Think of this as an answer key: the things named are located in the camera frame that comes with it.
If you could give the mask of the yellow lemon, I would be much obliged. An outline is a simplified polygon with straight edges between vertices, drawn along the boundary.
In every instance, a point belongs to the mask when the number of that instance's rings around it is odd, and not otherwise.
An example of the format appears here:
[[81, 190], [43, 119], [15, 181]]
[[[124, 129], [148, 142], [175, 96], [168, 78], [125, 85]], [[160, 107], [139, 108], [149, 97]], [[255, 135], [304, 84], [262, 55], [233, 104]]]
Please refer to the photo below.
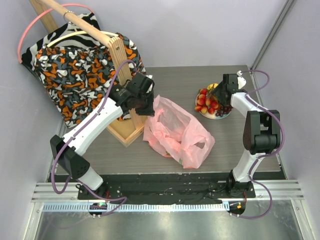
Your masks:
[[219, 84], [218, 83], [212, 83], [207, 86], [207, 90], [211, 91], [212, 89], [215, 89]]

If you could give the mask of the dark red grape bunch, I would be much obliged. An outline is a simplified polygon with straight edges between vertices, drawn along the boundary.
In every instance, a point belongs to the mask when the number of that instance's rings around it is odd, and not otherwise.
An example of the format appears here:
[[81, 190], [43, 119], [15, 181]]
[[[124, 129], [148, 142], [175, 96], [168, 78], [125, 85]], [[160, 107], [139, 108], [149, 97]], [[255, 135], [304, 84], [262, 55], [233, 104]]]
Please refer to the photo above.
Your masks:
[[215, 116], [220, 118], [225, 117], [231, 112], [232, 109], [232, 106], [220, 106], [220, 108], [216, 110]]

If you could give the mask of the pink plastic bag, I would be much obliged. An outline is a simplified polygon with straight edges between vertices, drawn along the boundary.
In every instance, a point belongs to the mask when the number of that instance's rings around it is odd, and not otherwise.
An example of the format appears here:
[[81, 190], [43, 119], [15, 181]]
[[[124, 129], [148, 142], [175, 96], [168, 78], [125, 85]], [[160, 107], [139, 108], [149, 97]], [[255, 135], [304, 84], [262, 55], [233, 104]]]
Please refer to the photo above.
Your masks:
[[198, 169], [210, 154], [215, 138], [196, 117], [168, 98], [155, 97], [153, 109], [154, 116], [144, 124], [143, 140], [183, 168]]

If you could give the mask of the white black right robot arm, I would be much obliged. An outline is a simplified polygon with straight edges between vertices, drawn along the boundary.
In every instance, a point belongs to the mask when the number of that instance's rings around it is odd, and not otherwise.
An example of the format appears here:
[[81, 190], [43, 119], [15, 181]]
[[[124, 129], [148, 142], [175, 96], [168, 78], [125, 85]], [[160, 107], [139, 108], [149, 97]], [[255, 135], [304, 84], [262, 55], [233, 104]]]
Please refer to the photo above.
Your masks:
[[226, 193], [233, 198], [250, 190], [253, 175], [262, 160], [282, 146], [280, 113], [256, 102], [243, 87], [243, 72], [225, 73], [211, 93], [223, 107], [233, 107], [245, 117], [242, 143], [244, 152], [226, 180]]

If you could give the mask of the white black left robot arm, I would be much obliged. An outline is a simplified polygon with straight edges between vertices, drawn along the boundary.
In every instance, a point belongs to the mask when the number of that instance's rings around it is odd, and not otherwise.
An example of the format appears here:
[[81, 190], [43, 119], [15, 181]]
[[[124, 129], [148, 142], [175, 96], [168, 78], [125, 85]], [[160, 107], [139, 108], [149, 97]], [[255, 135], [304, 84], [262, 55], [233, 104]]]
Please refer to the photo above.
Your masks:
[[89, 188], [89, 194], [100, 200], [107, 192], [102, 177], [83, 158], [91, 143], [113, 121], [134, 109], [137, 115], [153, 116], [155, 82], [149, 75], [136, 73], [125, 85], [116, 84], [100, 104], [73, 130], [63, 137], [50, 139], [52, 155], [56, 163], [69, 177]]

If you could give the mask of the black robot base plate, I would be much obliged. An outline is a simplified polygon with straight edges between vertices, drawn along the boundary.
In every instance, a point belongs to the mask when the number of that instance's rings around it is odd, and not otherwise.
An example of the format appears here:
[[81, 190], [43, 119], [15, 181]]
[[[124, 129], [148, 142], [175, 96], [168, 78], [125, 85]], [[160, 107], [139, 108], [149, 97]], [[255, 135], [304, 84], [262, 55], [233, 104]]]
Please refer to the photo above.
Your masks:
[[231, 173], [153, 173], [153, 174], [103, 174], [102, 185], [88, 190], [77, 180], [66, 175], [56, 175], [55, 183], [75, 183], [79, 200], [108, 199], [127, 205], [191, 205], [218, 204], [222, 199], [253, 199], [258, 190], [270, 192], [267, 180], [284, 179], [280, 172], [258, 172], [254, 180], [238, 182]]

